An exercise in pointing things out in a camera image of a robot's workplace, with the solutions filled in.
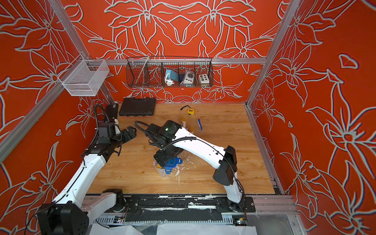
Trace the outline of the blue lid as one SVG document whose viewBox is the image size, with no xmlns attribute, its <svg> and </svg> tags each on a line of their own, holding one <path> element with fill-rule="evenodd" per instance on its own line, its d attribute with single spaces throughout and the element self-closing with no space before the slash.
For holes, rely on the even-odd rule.
<svg viewBox="0 0 376 235">
<path fill-rule="evenodd" d="M 164 172 L 166 174 L 171 174 L 172 170 L 177 166 L 177 165 L 181 165 L 183 163 L 183 160 L 179 157 L 175 157 L 173 159 L 170 159 L 169 161 L 167 161 L 167 163 L 165 164 L 165 167 L 164 167 Z"/>
</svg>

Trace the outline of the clear plastic container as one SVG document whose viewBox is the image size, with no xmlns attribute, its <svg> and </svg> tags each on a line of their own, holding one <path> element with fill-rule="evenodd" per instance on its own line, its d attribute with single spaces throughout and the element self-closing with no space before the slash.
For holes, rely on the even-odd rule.
<svg viewBox="0 0 376 235">
<path fill-rule="evenodd" d="M 171 172 L 172 172 L 171 167 L 162 168 L 157 162 L 154 163 L 154 167 L 161 177 L 166 178 L 171 175 Z"/>
</svg>

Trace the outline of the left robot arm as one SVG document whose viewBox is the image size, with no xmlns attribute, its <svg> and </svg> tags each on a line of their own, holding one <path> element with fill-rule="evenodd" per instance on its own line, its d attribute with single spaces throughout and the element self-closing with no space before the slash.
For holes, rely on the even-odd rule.
<svg viewBox="0 0 376 235">
<path fill-rule="evenodd" d="M 51 203 L 37 211 L 42 235 L 86 235 L 90 226 L 107 210 L 124 212 L 126 201 L 121 189 L 105 190 L 99 198 L 83 205 L 94 179 L 113 153 L 119 155 L 121 146 L 136 138 L 136 128 L 120 130 L 114 122 L 101 124 L 93 142 L 83 153 L 80 167 Z"/>
</svg>

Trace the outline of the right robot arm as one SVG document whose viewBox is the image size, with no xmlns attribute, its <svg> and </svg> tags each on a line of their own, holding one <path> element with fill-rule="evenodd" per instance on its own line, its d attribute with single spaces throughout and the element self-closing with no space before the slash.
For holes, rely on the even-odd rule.
<svg viewBox="0 0 376 235">
<path fill-rule="evenodd" d="M 246 212 L 246 193 L 238 179 L 237 154 L 232 146 L 211 144 L 172 120 L 163 126 L 144 125 L 147 128 L 140 130 L 149 138 L 149 144 L 158 148 L 154 160 L 160 168 L 165 169 L 183 151 L 192 153 L 214 168 L 213 179 L 224 187 L 230 209 L 238 206 Z"/>
</svg>

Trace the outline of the black box yellow label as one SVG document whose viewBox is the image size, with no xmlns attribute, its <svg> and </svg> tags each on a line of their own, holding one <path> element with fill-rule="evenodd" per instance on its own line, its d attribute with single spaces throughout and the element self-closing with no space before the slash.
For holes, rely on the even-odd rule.
<svg viewBox="0 0 376 235">
<path fill-rule="evenodd" d="M 110 122 L 115 122 L 115 120 L 118 119 L 118 108 L 119 108 L 118 103 L 109 104 L 106 107 L 106 114 Z"/>
</svg>

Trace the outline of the black tool case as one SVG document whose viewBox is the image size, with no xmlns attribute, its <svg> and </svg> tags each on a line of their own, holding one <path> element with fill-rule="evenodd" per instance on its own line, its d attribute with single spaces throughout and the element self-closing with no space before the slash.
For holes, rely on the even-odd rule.
<svg viewBox="0 0 376 235">
<path fill-rule="evenodd" d="M 153 116 L 156 107 L 156 98 L 125 98 L 119 110 L 121 117 L 148 117 Z"/>
</svg>

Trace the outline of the white bottle yellow cap far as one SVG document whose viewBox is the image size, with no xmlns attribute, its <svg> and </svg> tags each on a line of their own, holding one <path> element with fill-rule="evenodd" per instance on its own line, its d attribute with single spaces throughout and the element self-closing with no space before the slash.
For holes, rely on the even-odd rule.
<svg viewBox="0 0 376 235">
<path fill-rule="evenodd" d="M 186 119 L 184 117 L 181 118 L 183 128 L 186 128 Z"/>
</svg>

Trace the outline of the yellow tape measure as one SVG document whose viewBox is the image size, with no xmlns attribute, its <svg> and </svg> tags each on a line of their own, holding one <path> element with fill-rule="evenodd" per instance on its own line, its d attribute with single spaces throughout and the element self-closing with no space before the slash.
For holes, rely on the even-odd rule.
<svg viewBox="0 0 376 235">
<path fill-rule="evenodd" d="M 189 105 L 182 107 L 180 110 L 183 111 L 185 109 L 187 109 L 188 115 L 194 115 L 195 114 L 195 110 L 193 108 L 191 108 Z"/>
</svg>

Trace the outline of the blue white item in basket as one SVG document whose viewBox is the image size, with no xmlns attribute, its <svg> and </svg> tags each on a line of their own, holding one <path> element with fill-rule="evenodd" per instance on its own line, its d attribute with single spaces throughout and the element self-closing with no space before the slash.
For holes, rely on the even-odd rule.
<svg viewBox="0 0 376 235">
<path fill-rule="evenodd" d="M 179 83 L 178 73 L 167 69 L 164 76 L 164 82 L 167 86 L 177 85 Z"/>
</svg>

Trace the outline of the aluminium crossbar back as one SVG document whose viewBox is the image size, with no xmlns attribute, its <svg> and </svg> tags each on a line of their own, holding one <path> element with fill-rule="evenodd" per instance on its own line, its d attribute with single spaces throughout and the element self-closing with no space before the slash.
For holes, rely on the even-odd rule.
<svg viewBox="0 0 376 235">
<path fill-rule="evenodd" d="M 153 63 L 175 63 L 175 62 L 211 62 L 213 65 L 264 65 L 266 58 L 128 58 L 128 59 L 104 59 L 108 66 L 126 66 L 128 62 L 153 62 Z"/>
</svg>

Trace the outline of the grey device in basket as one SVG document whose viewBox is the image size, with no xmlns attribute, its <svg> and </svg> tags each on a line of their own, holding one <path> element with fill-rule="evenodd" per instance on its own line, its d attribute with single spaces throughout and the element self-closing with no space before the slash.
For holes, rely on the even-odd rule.
<svg viewBox="0 0 376 235">
<path fill-rule="evenodd" d="M 186 70 L 185 73 L 179 77 L 179 81 L 181 85 L 193 85 L 195 81 L 195 73 Z"/>
</svg>

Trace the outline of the white button box in basket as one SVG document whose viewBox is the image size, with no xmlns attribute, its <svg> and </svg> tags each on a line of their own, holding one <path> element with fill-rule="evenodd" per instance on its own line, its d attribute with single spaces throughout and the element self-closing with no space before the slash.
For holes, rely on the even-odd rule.
<svg viewBox="0 0 376 235">
<path fill-rule="evenodd" d="M 202 87 L 208 86 L 210 84 L 210 80 L 207 74 L 200 74 L 198 76 L 198 81 Z"/>
</svg>

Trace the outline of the aluminium frame post left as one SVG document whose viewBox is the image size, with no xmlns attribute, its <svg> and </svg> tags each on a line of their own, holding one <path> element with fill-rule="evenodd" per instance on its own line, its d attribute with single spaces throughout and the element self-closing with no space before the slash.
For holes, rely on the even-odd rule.
<svg viewBox="0 0 376 235">
<path fill-rule="evenodd" d="M 62 3 L 60 1 L 49 1 L 49 3 L 78 52 L 78 57 L 74 60 L 74 64 L 79 60 L 86 60 L 90 61 L 90 64 L 93 65 L 94 59 L 92 59 L 89 55 L 89 52 L 87 51 L 86 47 L 83 44 L 83 41 L 75 30 L 74 25 L 69 19 Z M 99 92 L 102 92 L 108 104 L 113 104 L 115 102 L 112 95 L 110 94 L 110 91 L 106 87 L 105 82 L 101 86 Z"/>
</svg>

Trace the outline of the aluminium frame post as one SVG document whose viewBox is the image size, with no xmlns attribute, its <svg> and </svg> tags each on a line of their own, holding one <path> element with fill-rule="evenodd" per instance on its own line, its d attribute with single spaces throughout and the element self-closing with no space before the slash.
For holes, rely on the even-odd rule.
<svg viewBox="0 0 376 235">
<path fill-rule="evenodd" d="M 83 44 L 83 41 L 75 30 L 74 25 L 69 19 L 62 3 L 60 1 L 49 1 L 49 3 L 78 52 L 78 57 L 74 60 L 74 64 L 79 60 L 86 60 L 90 61 L 90 64 L 93 65 L 94 59 L 92 59 L 89 55 L 89 52 L 87 51 L 86 47 Z M 102 92 L 108 104 L 113 104 L 115 102 L 112 95 L 110 94 L 110 91 L 106 87 L 105 82 L 101 86 L 99 92 Z"/>
<path fill-rule="evenodd" d="M 283 16 L 283 18 L 281 20 L 281 23 L 280 23 L 280 26 L 277 30 L 276 36 L 275 36 L 275 38 L 274 38 L 274 40 L 271 44 L 271 47 L 268 51 L 268 54 L 267 54 L 267 57 L 266 57 L 266 62 L 262 66 L 262 68 L 261 68 L 261 70 L 258 74 L 258 77 L 257 77 L 257 79 L 255 80 L 255 82 L 252 86 L 252 90 L 251 90 L 250 95 L 249 95 L 247 102 L 245 104 L 246 109 L 251 108 L 252 102 L 256 97 L 257 91 L 260 88 L 261 83 L 266 76 L 266 73 L 268 72 L 269 68 L 271 67 L 273 59 L 274 59 L 275 55 L 277 54 L 277 50 L 278 50 L 278 48 L 279 48 L 279 46 L 280 46 L 280 44 L 283 40 L 283 37 L 285 36 L 285 34 L 287 32 L 287 29 L 288 29 L 288 27 L 289 27 L 289 25 L 292 21 L 292 18 L 294 16 L 295 12 L 297 11 L 300 3 L 301 3 L 300 0 L 290 1 L 289 5 L 287 7 L 287 11 L 286 11 L 285 15 Z"/>
</svg>

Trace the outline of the aluminium frame post right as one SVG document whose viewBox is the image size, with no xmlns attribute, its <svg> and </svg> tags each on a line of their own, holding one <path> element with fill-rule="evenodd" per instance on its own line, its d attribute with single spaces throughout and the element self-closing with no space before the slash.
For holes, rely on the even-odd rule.
<svg viewBox="0 0 376 235">
<path fill-rule="evenodd" d="M 275 55 L 277 54 L 277 50 L 278 50 L 278 48 L 279 48 L 279 46 L 280 46 L 280 44 L 283 40 L 283 37 L 285 36 L 285 34 L 287 32 L 287 29 L 288 29 L 288 27 L 289 27 L 289 25 L 292 21 L 292 18 L 294 16 L 295 12 L 297 11 L 300 3 L 301 3 L 300 0 L 290 1 L 289 5 L 287 7 L 287 11 L 286 11 L 285 15 L 283 16 L 283 18 L 281 20 L 281 23 L 280 23 L 280 26 L 277 30 L 276 36 L 275 36 L 275 38 L 274 38 L 274 40 L 271 44 L 271 47 L 268 51 L 268 54 L 267 54 L 267 57 L 266 57 L 266 62 L 262 66 L 262 68 L 261 68 L 261 70 L 258 74 L 258 77 L 257 77 L 257 79 L 255 80 L 255 82 L 252 86 L 252 90 L 251 90 L 250 95 L 249 95 L 247 102 L 245 104 L 246 109 L 251 108 L 252 102 L 256 97 L 257 91 L 260 88 L 261 83 L 266 76 L 266 73 L 268 72 L 269 68 L 271 67 L 273 59 L 274 59 Z"/>
</svg>

